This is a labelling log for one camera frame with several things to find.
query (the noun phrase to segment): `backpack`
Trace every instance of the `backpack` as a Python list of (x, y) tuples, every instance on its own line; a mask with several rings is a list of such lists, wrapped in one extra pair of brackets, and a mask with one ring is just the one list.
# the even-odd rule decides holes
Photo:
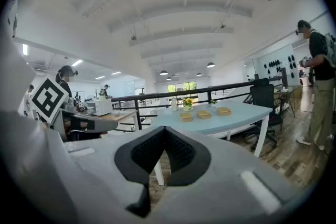
[(322, 35), (320, 34), (323, 38), (323, 50), (326, 52), (324, 57), (326, 60), (329, 62), (330, 66), (332, 68), (336, 68), (336, 39), (330, 35), (329, 33)]

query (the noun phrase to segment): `white sneaker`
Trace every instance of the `white sneaker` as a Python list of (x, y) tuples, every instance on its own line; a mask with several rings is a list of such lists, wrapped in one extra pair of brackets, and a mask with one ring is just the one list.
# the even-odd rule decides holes
[(314, 144), (316, 145), (316, 146), (318, 146), (319, 147), (319, 150), (320, 151), (324, 151), (324, 146), (323, 145), (318, 145), (317, 143), (316, 143), (316, 139), (314, 139)]
[(308, 146), (310, 146), (311, 143), (306, 142), (304, 139), (305, 139), (305, 138), (301, 136), (301, 137), (298, 137), (298, 138), (296, 139), (296, 141), (299, 142), (300, 144), (304, 144), (304, 145), (308, 145)]

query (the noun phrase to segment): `khaki pants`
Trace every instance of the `khaki pants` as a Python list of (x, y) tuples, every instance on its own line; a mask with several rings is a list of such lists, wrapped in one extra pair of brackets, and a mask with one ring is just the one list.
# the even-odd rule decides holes
[(318, 130), (321, 128), (317, 139), (318, 145), (324, 145), (327, 136), (331, 134), (331, 122), (334, 104), (335, 79), (316, 80), (314, 83), (314, 108), (311, 114), (309, 131), (304, 138), (312, 143)]

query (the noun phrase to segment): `bottle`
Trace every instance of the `bottle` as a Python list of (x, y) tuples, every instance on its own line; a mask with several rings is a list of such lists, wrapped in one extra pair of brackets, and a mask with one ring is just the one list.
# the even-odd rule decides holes
[(177, 101), (176, 98), (172, 98), (172, 111), (177, 111)]

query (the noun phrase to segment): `window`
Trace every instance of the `window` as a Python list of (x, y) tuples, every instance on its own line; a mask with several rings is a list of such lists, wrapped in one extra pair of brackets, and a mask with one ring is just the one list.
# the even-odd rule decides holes
[[(181, 92), (181, 91), (188, 91), (188, 90), (196, 90), (197, 89), (197, 83), (194, 82), (186, 82), (186, 83), (179, 83), (179, 84), (172, 84), (168, 85), (168, 92)], [(183, 99), (191, 98), (194, 100), (194, 102), (198, 101), (198, 94), (185, 94), (185, 95), (176, 95), (177, 99), (177, 105), (179, 107), (183, 106)]]

